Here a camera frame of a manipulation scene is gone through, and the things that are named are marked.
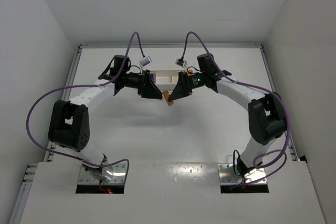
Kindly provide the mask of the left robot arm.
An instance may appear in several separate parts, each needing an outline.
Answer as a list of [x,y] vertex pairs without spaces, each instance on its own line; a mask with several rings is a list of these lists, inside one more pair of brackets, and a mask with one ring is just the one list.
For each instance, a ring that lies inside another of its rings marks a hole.
[[121,89],[136,89],[145,99],[162,99],[162,92],[154,84],[150,71],[130,71],[129,57],[115,55],[95,84],[67,101],[55,102],[48,131],[48,139],[70,150],[87,169],[102,170],[107,158],[90,140],[89,114],[115,96]]

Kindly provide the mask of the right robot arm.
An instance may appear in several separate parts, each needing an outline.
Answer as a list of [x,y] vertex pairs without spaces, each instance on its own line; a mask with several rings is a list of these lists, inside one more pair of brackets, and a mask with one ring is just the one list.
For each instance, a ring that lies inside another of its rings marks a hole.
[[212,54],[199,55],[197,62],[197,73],[179,72],[177,84],[167,101],[187,97],[194,89],[206,86],[236,102],[248,113],[251,138],[238,157],[234,171],[244,177],[255,168],[264,168],[263,157],[270,146],[289,130],[288,114],[280,97],[262,87],[233,79],[230,72],[220,70]]

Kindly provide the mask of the brown lego brick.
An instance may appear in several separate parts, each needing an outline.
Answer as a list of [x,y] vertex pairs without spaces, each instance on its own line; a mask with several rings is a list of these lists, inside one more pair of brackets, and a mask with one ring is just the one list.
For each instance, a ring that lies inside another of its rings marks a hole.
[[170,98],[169,92],[167,90],[164,90],[162,93],[163,93],[163,97],[165,98],[168,106],[172,106],[174,104],[174,102],[169,100],[169,98]]

